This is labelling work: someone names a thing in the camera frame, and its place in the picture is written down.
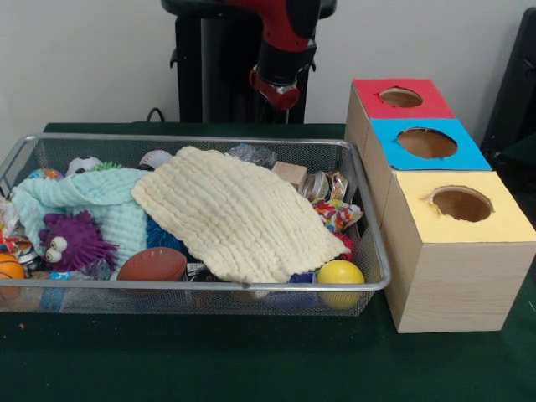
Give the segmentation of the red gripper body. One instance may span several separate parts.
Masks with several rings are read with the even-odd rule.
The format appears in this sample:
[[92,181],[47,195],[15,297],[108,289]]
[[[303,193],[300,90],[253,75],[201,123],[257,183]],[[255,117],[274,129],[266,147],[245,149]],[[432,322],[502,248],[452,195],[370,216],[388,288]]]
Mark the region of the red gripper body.
[[268,83],[257,74],[256,69],[250,71],[249,81],[255,91],[261,94],[276,110],[288,111],[294,107],[300,99],[301,93],[296,84],[277,86]]

